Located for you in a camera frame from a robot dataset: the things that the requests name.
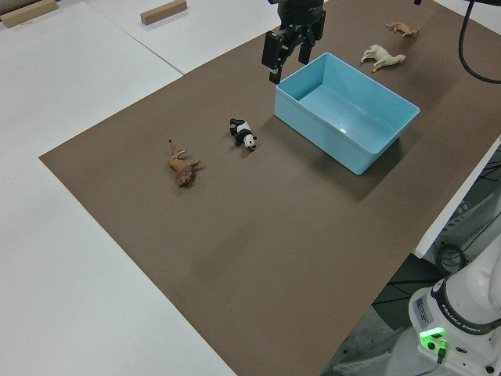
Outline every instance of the white horse figurine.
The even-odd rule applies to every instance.
[[[363,53],[363,57],[360,63],[363,63],[365,59],[375,59],[373,73],[379,68],[386,65],[393,65],[396,63],[401,63],[405,60],[405,55],[392,56],[390,53],[381,47],[380,45],[371,45],[370,49]]]

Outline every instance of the blue plastic bin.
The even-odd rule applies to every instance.
[[[357,175],[419,112],[330,53],[276,86],[275,115]]]

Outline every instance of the toy animal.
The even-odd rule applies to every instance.
[[[187,162],[181,159],[181,154],[184,154],[186,150],[175,149],[172,140],[169,139],[169,143],[171,144],[172,154],[169,157],[169,165],[177,172],[175,181],[178,186],[188,186],[189,182],[191,182],[194,177],[193,167],[202,163],[201,160],[196,160],[194,162]]]
[[[365,59],[375,59],[373,73],[379,68],[386,65],[393,65],[396,63],[401,63],[405,60],[405,55],[392,56],[390,53],[381,47],[380,45],[371,45],[370,49],[363,53],[363,57],[360,63],[363,63]]]
[[[251,127],[245,120],[230,119],[230,134],[235,138],[235,146],[245,145],[250,151],[256,150],[256,136],[252,134]]]
[[[406,35],[417,35],[420,32],[418,27],[410,27],[402,22],[387,23],[386,26],[393,29],[394,33],[401,31],[402,37],[405,37]]]

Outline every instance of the franka emika robot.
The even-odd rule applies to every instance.
[[[470,4],[463,29],[474,4],[472,0],[466,1]],[[501,0],[476,2],[501,6]],[[299,61],[308,63],[312,47],[323,36],[326,12],[323,0],[269,0],[269,3],[278,4],[281,25],[278,32],[266,33],[262,63],[270,70],[269,80],[278,84],[286,59],[298,45],[301,45]],[[419,352],[457,374],[501,374],[500,244],[486,248],[458,273],[433,287],[418,290],[409,303]]]

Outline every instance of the black band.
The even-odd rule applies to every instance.
[[[492,321],[488,324],[475,324],[461,317],[461,315],[454,310],[447,299],[447,295],[445,293],[445,283],[447,279],[448,278],[445,278],[443,280],[442,285],[437,291],[433,291],[433,289],[431,289],[430,295],[437,301],[438,308],[442,312],[442,315],[444,315],[452,325],[461,331],[472,335],[487,334],[501,325],[501,319]]]

